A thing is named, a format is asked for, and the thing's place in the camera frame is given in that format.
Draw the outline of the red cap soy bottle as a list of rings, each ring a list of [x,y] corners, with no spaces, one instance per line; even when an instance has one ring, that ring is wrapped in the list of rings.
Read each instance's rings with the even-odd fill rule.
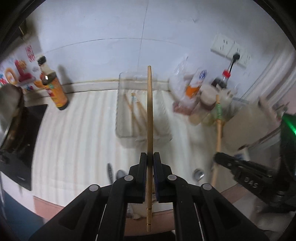
[[[211,85],[216,88],[226,89],[228,79],[230,78],[231,73],[228,70],[224,70],[220,77],[216,77],[212,82]]]

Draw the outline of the plain wooden chopstick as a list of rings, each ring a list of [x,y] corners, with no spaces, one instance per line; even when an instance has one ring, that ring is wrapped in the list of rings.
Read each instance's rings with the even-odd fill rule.
[[[152,228],[152,166],[153,166],[153,100],[152,100],[152,68],[147,67],[147,232]]]

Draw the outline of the wooden chopstick green band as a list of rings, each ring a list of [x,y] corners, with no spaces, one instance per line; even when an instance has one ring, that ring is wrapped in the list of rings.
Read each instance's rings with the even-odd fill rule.
[[[216,135],[216,153],[221,152],[221,138],[222,138],[222,107],[220,104],[220,97],[217,94],[216,96],[216,130],[217,130],[217,135]],[[211,185],[213,187],[216,186],[217,183],[217,176],[218,176],[218,164],[216,161],[213,163],[213,168],[212,168],[212,178],[211,178]]]

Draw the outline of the dark sauce bottle yellow label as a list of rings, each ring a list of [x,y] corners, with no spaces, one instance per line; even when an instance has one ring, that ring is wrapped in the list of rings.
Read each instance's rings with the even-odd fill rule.
[[[69,104],[69,99],[60,84],[56,72],[49,67],[45,56],[41,56],[37,60],[37,63],[41,70],[40,79],[43,88],[47,91],[49,97],[51,97],[59,110],[66,109]]]

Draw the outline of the white lidded jar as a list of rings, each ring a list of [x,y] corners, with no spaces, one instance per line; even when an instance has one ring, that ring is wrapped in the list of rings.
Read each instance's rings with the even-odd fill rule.
[[[203,86],[200,96],[201,106],[206,110],[212,110],[215,106],[217,95],[218,90],[212,85]]]

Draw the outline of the round steel spoon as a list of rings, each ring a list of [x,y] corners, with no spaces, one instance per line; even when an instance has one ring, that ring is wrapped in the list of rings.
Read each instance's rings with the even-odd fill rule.
[[[204,171],[202,169],[195,169],[193,172],[193,179],[199,182],[204,177]]]

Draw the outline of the black induction cooktop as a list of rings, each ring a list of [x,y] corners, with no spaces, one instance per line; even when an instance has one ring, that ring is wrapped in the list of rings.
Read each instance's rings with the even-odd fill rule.
[[[1,172],[27,190],[32,190],[34,148],[47,104],[25,107],[16,140],[1,152]]]

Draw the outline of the small glass jar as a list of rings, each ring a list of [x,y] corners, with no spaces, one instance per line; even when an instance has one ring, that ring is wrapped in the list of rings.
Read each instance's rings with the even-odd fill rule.
[[[205,126],[212,126],[216,121],[216,114],[215,113],[208,113],[202,120],[202,124]]]

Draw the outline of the steel wok with lid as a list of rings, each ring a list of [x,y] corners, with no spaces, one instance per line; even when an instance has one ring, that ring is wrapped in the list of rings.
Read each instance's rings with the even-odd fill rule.
[[[1,87],[1,151],[9,149],[16,139],[24,108],[20,87],[6,84]]]

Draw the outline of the blue cabinet front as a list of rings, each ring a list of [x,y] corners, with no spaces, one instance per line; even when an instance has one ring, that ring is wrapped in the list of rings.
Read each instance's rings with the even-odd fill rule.
[[[1,214],[19,240],[29,240],[44,225],[43,218],[19,204],[5,191],[1,197]]]

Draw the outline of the colourful wall sticker sheet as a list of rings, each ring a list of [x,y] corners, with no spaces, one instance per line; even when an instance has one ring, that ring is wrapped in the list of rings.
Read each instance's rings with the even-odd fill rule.
[[[34,48],[24,43],[1,61],[1,86],[12,84],[20,87],[23,93],[43,89],[41,71]]]

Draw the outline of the wall power socket strip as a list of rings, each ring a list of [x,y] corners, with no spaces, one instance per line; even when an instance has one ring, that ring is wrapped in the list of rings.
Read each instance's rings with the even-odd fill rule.
[[[214,37],[210,50],[211,52],[230,60],[233,58],[234,54],[239,54],[240,58],[237,61],[237,64],[244,68],[247,67],[251,60],[251,55],[244,47],[222,34],[217,34]]]

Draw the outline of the orange label plastic bag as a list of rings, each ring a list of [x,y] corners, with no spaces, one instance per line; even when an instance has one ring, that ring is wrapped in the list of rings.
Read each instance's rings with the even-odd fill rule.
[[[174,102],[173,111],[184,115],[191,115],[200,99],[200,89],[208,71],[201,67],[194,73],[187,71],[188,56],[185,56],[169,77],[169,91]]]

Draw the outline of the clear plastic utensil tray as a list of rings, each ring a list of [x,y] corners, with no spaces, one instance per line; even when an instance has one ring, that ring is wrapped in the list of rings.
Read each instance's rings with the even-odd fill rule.
[[[172,139],[161,84],[152,74],[154,147],[162,147]],[[147,73],[119,74],[115,134],[125,148],[147,144]]]

